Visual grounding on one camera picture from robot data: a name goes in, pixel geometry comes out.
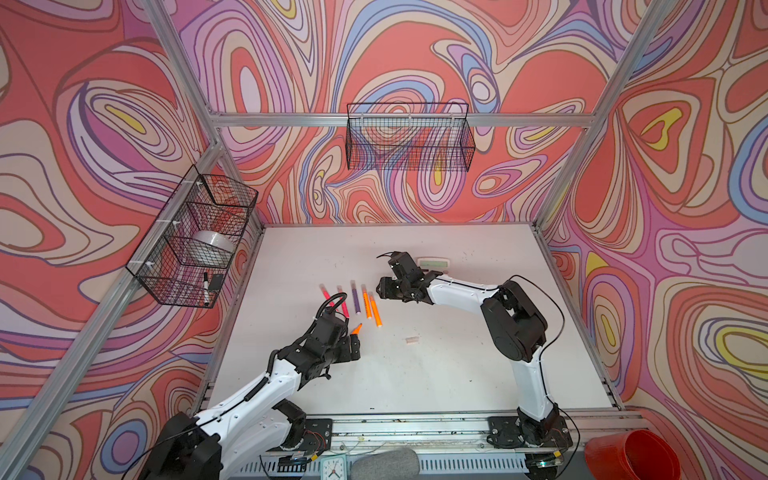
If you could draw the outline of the pink pen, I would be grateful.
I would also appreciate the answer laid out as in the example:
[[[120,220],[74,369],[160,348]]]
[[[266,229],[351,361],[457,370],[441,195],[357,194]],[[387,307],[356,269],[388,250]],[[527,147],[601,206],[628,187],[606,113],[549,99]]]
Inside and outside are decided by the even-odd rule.
[[[331,295],[329,294],[329,292],[328,292],[327,288],[325,287],[325,285],[321,283],[321,284],[319,284],[319,288],[320,288],[321,293],[323,294],[325,300],[330,300],[331,299]]]
[[[341,285],[337,285],[337,292],[338,293],[345,293],[344,290],[343,290],[343,287]],[[347,306],[347,303],[346,303],[346,297],[343,300],[341,300],[341,308],[342,308],[343,315],[345,316],[345,318],[347,320],[349,320],[350,314],[349,314],[348,306]]]

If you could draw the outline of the purple pen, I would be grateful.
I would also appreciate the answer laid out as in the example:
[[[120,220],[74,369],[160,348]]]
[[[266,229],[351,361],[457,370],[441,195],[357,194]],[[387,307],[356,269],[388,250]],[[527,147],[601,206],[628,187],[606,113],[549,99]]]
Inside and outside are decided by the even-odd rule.
[[[362,309],[355,280],[350,281],[350,288],[355,314],[360,314]]]

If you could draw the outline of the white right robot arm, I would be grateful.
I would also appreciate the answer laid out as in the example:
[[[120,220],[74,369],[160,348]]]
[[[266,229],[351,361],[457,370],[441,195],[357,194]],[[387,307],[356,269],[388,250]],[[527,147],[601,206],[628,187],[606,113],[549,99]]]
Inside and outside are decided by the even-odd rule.
[[[500,285],[475,284],[423,269],[405,251],[384,256],[393,275],[380,279],[376,287],[380,298],[478,314],[493,345],[511,362],[518,389],[516,417],[510,426],[491,426],[488,442],[504,449],[544,445],[561,419],[559,406],[548,394],[541,361],[548,322],[517,277]]]

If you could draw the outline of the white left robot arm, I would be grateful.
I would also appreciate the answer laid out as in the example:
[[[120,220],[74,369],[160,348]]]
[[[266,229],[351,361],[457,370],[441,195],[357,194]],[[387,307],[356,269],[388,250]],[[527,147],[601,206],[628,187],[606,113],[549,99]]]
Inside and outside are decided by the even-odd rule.
[[[360,358],[349,320],[330,310],[316,315],[293,343],[270,353],[265,371],[229,398],[194,416],[168,420],[140,457],[140,479],[227,479],[249,458],[272,449],[295,450],[306,413],[290,398],[330,366]]]

